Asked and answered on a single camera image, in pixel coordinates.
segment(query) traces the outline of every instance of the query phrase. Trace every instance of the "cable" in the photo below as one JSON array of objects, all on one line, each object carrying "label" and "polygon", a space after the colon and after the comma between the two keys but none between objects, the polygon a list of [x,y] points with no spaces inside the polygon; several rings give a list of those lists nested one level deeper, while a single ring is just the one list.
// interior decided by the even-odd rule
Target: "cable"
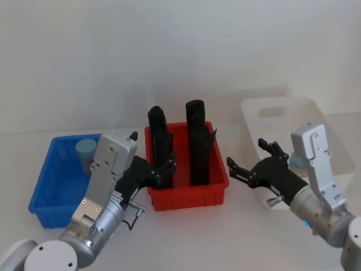
[{"label": "cable", "polygon": [[128,221],[126,221],[126,220],[122,220],[122,222],[124,222],[126,225],[128,225],[128,229],[131,231],[131,230],[133,229],[136,221],[138,220],[138,217],[139,217],[139,216],[136,216],[136,217],[135,217],[135,219],[133,220],[133,222],[131,223],[131,225],[130,225],[130,223],[129,223]]}]

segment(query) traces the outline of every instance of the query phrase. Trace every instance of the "white wall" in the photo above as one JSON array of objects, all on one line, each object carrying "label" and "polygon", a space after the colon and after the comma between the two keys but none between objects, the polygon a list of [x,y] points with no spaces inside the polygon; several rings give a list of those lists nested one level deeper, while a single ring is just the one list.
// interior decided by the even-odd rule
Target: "white wall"
[{"label": "white wall", "polygon": [[145,125],[306,95],[361,111],[360,0],[1,0],[0,131]]}]

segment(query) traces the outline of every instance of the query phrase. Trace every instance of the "white table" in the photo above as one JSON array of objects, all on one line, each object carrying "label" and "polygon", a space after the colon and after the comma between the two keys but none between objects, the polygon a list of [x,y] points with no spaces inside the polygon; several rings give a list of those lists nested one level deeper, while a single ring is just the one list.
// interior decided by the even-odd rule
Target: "white table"
[{"label": "white table", "polygon": [[[357,165],[361,165],[361,114],[331,115],[327,119]],[[238,123],[214,123],[223,160],[232,156],[241,165]],[[145,155],[142,128],[138,155]],[[28,212],[50,140],[59,135],[106,132],[82,130],[0,134],[0,253],[22,238],[39,242],[57,239],[60,229],[45,230]],[[361,182],[347,192],[349,209],[361,215]],[[329,247],[289,211],[268,211],[254,191],[230,179],[224,205],[155,212],[143,189],[137,201],[148,211],[129,232],[122,224],[96,262],[84,270],[219,271],[219,270],[342,270],[340,253]],[[127,217],[134,213],[128,211]]]}]

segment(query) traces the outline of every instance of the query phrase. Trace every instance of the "black cylindrical object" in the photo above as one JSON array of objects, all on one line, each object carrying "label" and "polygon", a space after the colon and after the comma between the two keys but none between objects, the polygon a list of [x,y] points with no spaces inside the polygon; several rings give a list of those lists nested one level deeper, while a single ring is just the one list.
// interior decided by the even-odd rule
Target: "black cylindrical object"
[{"label": "black cylindrical object", "polygon": [[210,183],[209,155],[213,147],[215,133],[210,133],[205,125],[205,107],[202,100],[192,100],[186,104],[188,141],[190,150],[190,184]]},{"label": "black cylindrical object", "polygon": [[[173,135],[167,130],[164,111],[154,106],[148,112],[149,129],[152,136],[153,158],[156,168],[162,166],[173,151]],[[164,180],[158,189],[173,188],[173,177]]]}]

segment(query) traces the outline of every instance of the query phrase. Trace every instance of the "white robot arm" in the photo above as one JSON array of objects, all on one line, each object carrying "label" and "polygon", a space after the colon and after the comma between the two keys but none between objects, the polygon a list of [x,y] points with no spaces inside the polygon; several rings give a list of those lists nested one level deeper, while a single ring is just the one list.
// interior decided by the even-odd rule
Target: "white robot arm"
[{"label": "white robot arm", "polygon": [[[138,190],[157,187],[177,166],[172,153],[165,165],[153,168],[135,156],[136,140],[136,132],[130,137],[116,130],[102,134],[86,195],[59,240],[16,242],[0,258],[0,271],[77,271],[95,261],[121,222],[131,230],[146,210],[133,201]],[[123,220],[127,207],[137,209],[132,225]]]},{"label": "white robot arm", "polygon": [[342,248],[341,264],[346,271],[361,270],[361,217],[347,210],[346,199],[333,181],[326,129],[323,124],[309,124],[291,134],[295,153],[307,165],[310,184],[288,169],[288,155],[277,142],[260,138],[258,145],[271,157],[258,162],[251,171],[240,168],[227,158],[230,176],[250,188],[269,188],[276,198],[270,207],[284,201],[314,235],[330,246]]}]

